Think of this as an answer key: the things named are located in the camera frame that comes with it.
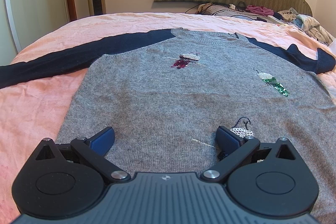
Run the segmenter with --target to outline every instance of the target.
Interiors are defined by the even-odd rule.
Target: pink cloth
[[[274,11],[263,6],[248,5],[246,11],[250,13],[255,13],[264,17],[274,15]]]
[[[312,59],[316,59],[317,47],[332,54],[328,47],[292,26],[204,15],[123,13],[71,22],[25,48],[15,57],[13,63],[29,61],[50,52],[112,35],[178,27],[190,30],[238,32],[286,49],[294,43],[303,54]],[[71,98],[86,71],[84,69],[68,75],[33,80],[0,90],[1,224],[8,223],[19,215],[11,196],[13,180],[42,138],[56,138]],[[330,95],[336,98],[336,68],[320,74],[319,78]]]

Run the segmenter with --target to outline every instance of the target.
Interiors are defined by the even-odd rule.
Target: navy blue sleeve
[[[53,77],[88,68],[104,54],[119,54],[173,38],[171,29],[126,33],[51,52],[29,62],[0,67],[0,89],[30,80]]]
[[[313,60],[302,54],[295,44],[291,44],[289,48],[285,50],[281,47],[259,42],[255,38],[247,37],[247,39],[250,43],[291,62],[302,70],[312,71],[317,75],[333,70],[336,65],[335,58],[321,48],[317,48],[318,59]]]

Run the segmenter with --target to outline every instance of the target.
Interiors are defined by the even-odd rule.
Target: gray sweater
[[[217,161],[219,125],[250,130],[261,142],[287,137],[318,181],[313,215],[334,224],[336,106],[316,75],[239,34],[172,33],[95,61],[57,142],[112,126],[106,158],[129,173],[200,173]]]

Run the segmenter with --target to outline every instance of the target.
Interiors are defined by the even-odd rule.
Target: crosshair logo
[[[168,176],[168,175],[165,175],[165,176],[163,176],[163,177],[161,177],[163,180],[165,180],[165,181],[167,181],[167,180],[169,180],[169,179],[171,179],[171,177],[170,176]]]

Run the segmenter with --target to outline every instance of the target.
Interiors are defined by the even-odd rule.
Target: ribbed neckline
[[[224,45],[229,47],[241,47],[249,44],[248,39],[239,33],[190,31],[183,28],[172,29],[171,33],[176,37],[190,39],[195,43],[203,45]],[[211,39],[202,38],[204,34],[212,36]]]

